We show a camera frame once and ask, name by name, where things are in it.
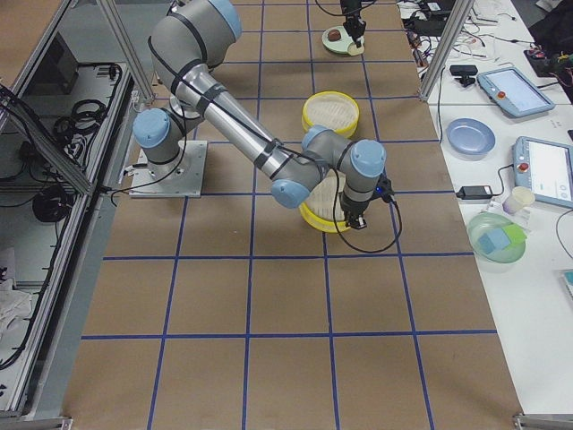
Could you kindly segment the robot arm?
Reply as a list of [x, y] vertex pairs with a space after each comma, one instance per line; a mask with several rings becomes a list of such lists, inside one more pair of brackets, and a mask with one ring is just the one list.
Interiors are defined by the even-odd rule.
[[136, 116], [133, 134], [147, 161], [156, 167], [170, 164], [179, 156], [179, 142], [208, 121], [269, 177], [272, 195], [286, 208], [299, 207], [330, 169], [342, 173], [346, 183], [339, 204], [344, 221], [350, 228], [364, 228], [363, 214], [377, 194], [385, 149], [379, 142], [352, 142], [314, 125], [302, 140], [302, 153], [287, 153], [210, 73], [241, 34], [240, 18], [228, 1], [190, 1], [156, 25], [148, 46], [175, 105]]

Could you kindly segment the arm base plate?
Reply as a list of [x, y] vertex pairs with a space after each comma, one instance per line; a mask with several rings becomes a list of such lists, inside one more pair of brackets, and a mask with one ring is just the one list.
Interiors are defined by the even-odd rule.
[[133, 198], [200, 198], [208, 143], [179, 141], [180, 153], [166, 165], [149, 163], [140, 149], [129, 195]]

